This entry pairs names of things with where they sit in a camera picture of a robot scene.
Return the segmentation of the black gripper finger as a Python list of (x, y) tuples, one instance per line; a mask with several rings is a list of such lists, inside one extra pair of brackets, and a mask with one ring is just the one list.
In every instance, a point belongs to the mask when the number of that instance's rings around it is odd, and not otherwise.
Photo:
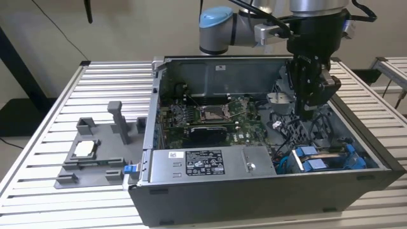
[(304, 110), (306, 94), (303, 90), (301, 69), (296, 58), (292, 58), (285, 62), (285, 72), (295, 95), (295, 114), (300, 119), (307, 119), (307, 112)]
[(339, 90), (342, 83), (328, 71), (307, 71), (306, 119), (311, 119), (315, 109), (324, 105)]

